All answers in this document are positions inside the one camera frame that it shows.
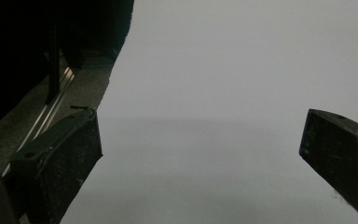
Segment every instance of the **gray surface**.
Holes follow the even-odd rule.
[[[62,223],[358,224],[298,155],[309,108],[358,121],[358,1],[136,1]]]

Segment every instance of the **white surface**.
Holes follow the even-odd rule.
[[[298,155],[309,108],[358,121],[358,0],[138,0],[62,223],[358,223]]]

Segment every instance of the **white wall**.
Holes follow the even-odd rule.
[[[62,223],[358,223],[298,155],[309,108],[358,121],[358,0],[139,0]]]

